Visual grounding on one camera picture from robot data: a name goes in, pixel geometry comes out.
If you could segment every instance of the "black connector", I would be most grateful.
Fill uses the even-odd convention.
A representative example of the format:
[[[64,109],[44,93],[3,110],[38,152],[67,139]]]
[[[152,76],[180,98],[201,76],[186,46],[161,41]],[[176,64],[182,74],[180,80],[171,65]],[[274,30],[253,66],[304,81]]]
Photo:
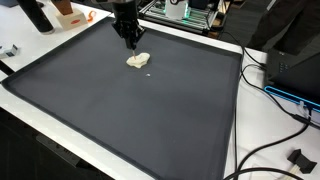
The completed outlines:
[[[293,119],[295,119],[295,120],[303,123],[303,124],[308,124],[308,125],[311,125],[311,124],[312,124],[309,119],[306,119],[306,118],[304,118],[304,117],[302,117],[302,116],[300,116],[300,115],[298,115],[298,114],[292,114],[291,117],[292,117]]]

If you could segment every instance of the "black mat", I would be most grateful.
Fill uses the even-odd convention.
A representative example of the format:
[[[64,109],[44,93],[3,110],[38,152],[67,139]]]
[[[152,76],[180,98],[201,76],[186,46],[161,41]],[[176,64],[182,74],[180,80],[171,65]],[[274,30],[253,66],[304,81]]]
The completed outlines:
[[[157,179],[221,180],[240,55],[148,29],[136,69],[106,19],[3,81]]]

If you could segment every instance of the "white object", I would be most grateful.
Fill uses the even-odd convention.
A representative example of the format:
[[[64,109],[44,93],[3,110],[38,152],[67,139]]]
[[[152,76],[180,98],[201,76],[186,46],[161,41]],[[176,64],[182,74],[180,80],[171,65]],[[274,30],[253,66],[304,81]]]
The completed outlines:
[[[138,56],[134,57],[131,56],[128,60],[127,60],[127,64],[129,66],[134,66],[136,68],[141,68],[142,66],[146,65],[148,63],[148,60],[150,58],[150,54],[148,53],[141,53]]]
[[[109,12],[90,8],[80,4],[73,3],[72,6],[78,8],[84,12],[84,14],[88,14],[91,10],[97,12],[94,21],[88,26],[94,25],[97,21],[110,14]],[[54,27],[59,26],[54,13],[48,13],[48,8],[48,6],[43,8],[48,19],[52,22]],[[3,60],[3,62],[13,70],[19,70],[22,67],[32,63],[40,56],[46,54],[63,42],[87,29],[87,26],[81,26],[70,31],[62,31],[61,29],[57,28],[56,32],[52,35],[41,36],[34,25],[30,23],[28,17],[24,16],[25,15],[23,14],[23,11],[18,6],[13,8],[5,8],[0,6],[0,17],[8,17],[1,19],[1,23],[6,24],[6,26],[1,26],[0,28],[0,34],[5,34],[5,36],[1,36],[1,41],[6,42],[7,44],[15,42],[19,45],[19,48],[23,50],[21,55]],[[234,44],[210,39],[143,20],[139,20],[139,23],[149,29],[155,29],[157,31],[203,43],[209,46],[229,50],[232,52],[242,52],[242,49]],[[259,62],[265,62],[265,53],[251,49],[247,49],[247,51]],[[253,62],[246,55],[243,60],[243,67],[248,63]],[[263,81],[263,74],[261,71],[248,68],[245,74],[250,82],[261,86]],[[279,98],[277,99],[291,112],[298,111],[295,104]],[[142,172],[141,170],[132,166],[130,163],[109,152],[107,149],[101,147],[94,141],[91,141],[87,137],[76,132],[55,118],[12,95],[2,86],[0,86],[0,106],[114,179],[153,179],[148,174]],[[241,160],[249,151],[253,150],[257,146],[291,135],[302,127],[301,123],[293,120],[279,110],[268,97],[249,87],[243,81],[240,82],[239,86],[237,112],[238,160]],[[225,176],[234,172],[234,141],[232,136],[233,134],[230,136],[231,140],[229,142]],[[257,155],[253,155],[246,162],[244,168],[252,167],[252,164],[259,163],[262,166],[267,167],[282,168],[284,170],[290,169],[291,164],[286,159],[288,152],[292,152],[292,149],[298,149],[299,147],[307,149],[304,151],[306,156],[310,156],[314,161],[320,162],[319,139],[319,130],[309,128],[302,136],[294,138],[287,143],[283,143],[270,149],[261,151],[257,153]],[[319,180],[320,171],[314,170],[312,174],[299,176],[308,180]],[[258,173],[248,173],[241,175],[239,180],[240,179],[260,180],[260,177]]]
[[[84,14],[77,8],[73,8],[73,13],[65,16],[57,11],[56,17],[65,31],[88,24]]]
[[[185,18],[185,15],[188,11],[188,1],[177,1],[179,0],[166,0],[165,14],[170,19],[181,20]]]
[[[12,45],[11,49],[6,49],[0,46],[0,59],[13,57],[17,54],[18,48],[15,45]]]

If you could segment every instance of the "white table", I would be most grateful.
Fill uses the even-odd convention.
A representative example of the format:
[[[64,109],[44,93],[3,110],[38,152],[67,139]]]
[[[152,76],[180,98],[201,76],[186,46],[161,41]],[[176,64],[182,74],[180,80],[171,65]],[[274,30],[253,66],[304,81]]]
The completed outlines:
[[[36,30],[30,20],[23,14],[19,7],[8,9],[0,6],[0,19],[2,21],[4,20],[0,26],[0,43],[14,43],[21,48],[21,51],[17,56],[3,60],[4,63],[6,63],[13,70],[21,69],[22,67],[33,62],[40,56],[51,51],[53,48],[57,47],[61,43],[67,41],[79,32],[85,30],[92,24],[110,14],[106,11],[94,9],[97,12],[97,16],[92,24],[64,32],[53,16],[55,9],[48,5],[47,2],[45,2],[45,4],[46,6],[43,8],[43,10],[48,16],[49,20],[52,22],[53,26],[56,28],[56,32],[48,36],[40,35],[40,33]],[[93,9],[77,4],[73,4],[73,7],[77,7],[83,11],[85,15],[87,15],[88,12]],[[150,22],[140,21],[140,23],[147,28],[153,28],[221,49],[239,53],[241,52],[241,48],[236,45],[164,27]],[[257,60],[261,62],[266,60],[266,54],[254,50],[248,51]],[[245,56],[244,66],[248,63],[253,62],[247,56]],[[248,69],[245,74],[250,82],[256,85],[262,84],[262,72],[259,72],[255,69]],[[6,75],[0,72],[0,80],[4,79],[5,77]],[[289,111],[296,113],[298,112],[296,105],[284,100],[280,100],[280,102]],[[2,86],[0,86],[0,106],[115,179],[152,179],[152,177],[128,164],[126,161],[115,156],[80,133],[70,129],[60,121],[48,116],[32,105],[13,96]],[[315,117],[316,119],[320,119],[319,114],[314,113],[314,115],[318,116]],[[276,105],[269,100],[268,97],[249,87],[243,81],[239,86],[237,117],[239,161],[252,149],[291,135],[302,127],[301,123],[291,119],[281,110],[279,110]],[[230,138],[225,176],[232,173],[234,170],[234,138],[232,136],[233,133],[231,134]],[[291,165],[289,161],[286,160],[286,157],[291,153],[292,150],[298,148],[301,148],[303,154],[309,157],[311,160],[320,162],[319,139],[320,131],[314,128],[309,128],[304,134],[293,140],[272,148],[268,148],[252,156],[245,164],[244,168],[261,166],[289,170]],[[273,173],[249,173],[241,176],[240,179],[263,180],[272,179],[273,176],[279,177],[278,174]],[[320,167],[316,166],[312,172],[312,175],[301,175],[301,177],[310,180],[319,179]]]

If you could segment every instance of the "black cable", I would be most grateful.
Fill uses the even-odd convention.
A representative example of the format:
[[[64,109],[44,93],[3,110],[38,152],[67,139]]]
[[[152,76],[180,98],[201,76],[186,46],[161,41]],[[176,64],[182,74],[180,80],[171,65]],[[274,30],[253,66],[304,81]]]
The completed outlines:
[[[237,44],[238,44],[239,46],[241,46],[242,49],[244,49],[245,53],[246,53],[255,63],[257,63],[257,64],[259,64],[260,66],[263,66],[263,67],[266,66],[264,63],[258,62],[256,59],[254,59],[254,58],[249,54],[249,52],[246,50],[246,48],[244,48],[244,46],[240,43],[240,41],[237,40],[231,33],[226,32],[226,31],[224,31],[223,33],[228,34],[229,36],[231,36],[232,39],[235,40],[235,41],[237,42]]]
[[[311,115],[312,115],[312,110],[309,109],[309,116],[311,116]],[[275,142],[272,142],[272,143],[269,143],[269,144],[266,144],[266,145],[263,145],[263,146],[260,146],[260,147],[258,147],[258,148],[256,148],[256,149],[254,149],[253,151],[251,151],[249,154],[247,154],[247,155],[241,160],[237,172],[241,171],[241,168],[243,167],[244,163],[245,163],[253,154],[257,153],[258,151],[260,151],[260,150],[262,150],[262,149],[266,149],[266,148],[269,148],[269,147],[271,147],[271,146],[275,146],[275,145],[277,145],[277,144],[281,144],[281,143],[283,143],[283,142],[285,142],[285,141],[288,141],[288,140],[290,140],[290,139],[292,139],[292,138],[295,138],[295,137],[299,136],[300,134],[302,134],[303,132],[305,132],[305,131],[308,129],[308,127],[309,127],[309,124],[306,124],[306,125],[304,125],[298,132],[296,132],[296,133],[294,133],[294,134],[292,134],[292,135],[290,135],[290,136],[288,136],[288,137],[286,137],[286,138],[280,139],[280,140],[278,140],[278,141],[275,141]]]
[[[244,59],[244,54],[245,54],[245,53],[247,53],[247,54],[249,55],[249,57],[251,57],[251,55],[246,51],[246,49],[241,45],[241,43],[240,43],[232,34],[230,34],[230,33],[228,33],[228,32],[225,32],[225,33],[226,33],[226,34],[229,34],[229,35],[240,45],[240,47],[241,47],[241,49],[242,49],[242,56],[241,56],[242,61],[243,61],[243,59]],[[257,67],[257,68],[259,68],[259,69],[261,69],[261,70],[265,70],[265,69],[266,69],[266,68],[265,68],[265,64],[259,63],[258,61],[256,61],[256,60],[255,60],[254,58],[252,58],[252,57],[251,57],[251,59],[252,59],[254,62],[256,62],[257,64],[259,64],[260,66],[254,65],[254,64],[249,64],[249,65],[245,66],[245,68],[242,69],[242,63],[241,63],[241,69],[240,69],[241,75],[240,75],[239,80],[243,77],[243,79],[245,80],[245,82],[246,82],[248,85],[250,85],[250,86],[252,86],[252,87],[254,87],[254,88],[256,88],[256,89],[258,89],[258,90],[260,90],[260,91],[262,91],[262,92],[264,92],[265,94],[267,94],[267,95],[276,103],[276,105],[277,105],[283,112],[285,112],[286,114],[288,114],[288,115],[291,116],[292,118],[294,118],[294,119],[296,119],[296,120],[298,120],[298,121],[300,121],[300,122],[302,122],[302,123],[304,123],[304,124],[306,124],[306,125],[305,125],[300,131],[298,131],[297,133],[295,133],[295,134],[293,134],[293,135],[291,135],[291,136],[288,136],[288,137],[286,137],[286,138],[284,138],[284,139],[281,139],[281,140],[278,140],[278,141],[276,141],[276,142],[273,142],[273,143],[270,143],[270,144],[261,146],[261,147],[255,149],[255,150],[253,150],[252,152],[250,152],[250,153],[240,162],[239,167],[237,168],[237,171],[236,171],[234,174],[242,172],[242,171],[241,171],[242,166],[244,165],[244,163],[246,162],[246,160],[247,160],[250,156],[252,156],[254,153],[256,153],[256,152],[258,152],[258,151],[260,151],[260,150],[262,150],[262,149],[265,149],[265,148],[268,148],[268,147],[271,147],[271,146],[280,144],[280,143],[285,142],[285,141],[287,141],[287,140],[289,140],[289,139],[292,139],[292,138],[294,138],[294,137],[302,134],[302,133],[308,128],[309,124],[313,124],[313,123],[310,122],[310,121],[311,121],[311,118],[309,118],[308,120],[306,120],[306,118],[304,118],[304,117],[302,117],[302,116],[300,116],[300,115],[292,114],[292,113],[288,112],[287,110],[285,110],[285,109],[281,106],[281,104],[280,104],[271,94],[265,92],[262,88],[251,84],[251,83],[247,80],[247,78],[246,78],[245,75],[244,75],[244,71],[245,71],[248,67],[253,66],[253,67]]]
[[[280,169],[274,169],[274,168],[266,168],[266,167],[260,167],[260,168],[248,168],[248,169],[244,169],[241,171],[237,171],[233,174],[230,174],[229,176],[227,176],[226,178],[224,178],[223,180],[230,180],[230,179],[236,179],[238,178],[241,174],[245,174],[245,173],[249,173],[249,172],[256,172],[256,171],[267,171],[267,172],[275,172],[275,173],[280,173],[283,175],[287,175],[290,176],[296,180],[303,180],[302,178],[300,178],[299,176],[296,176],[294,174],[291,174],[287,171],[283,171]]]

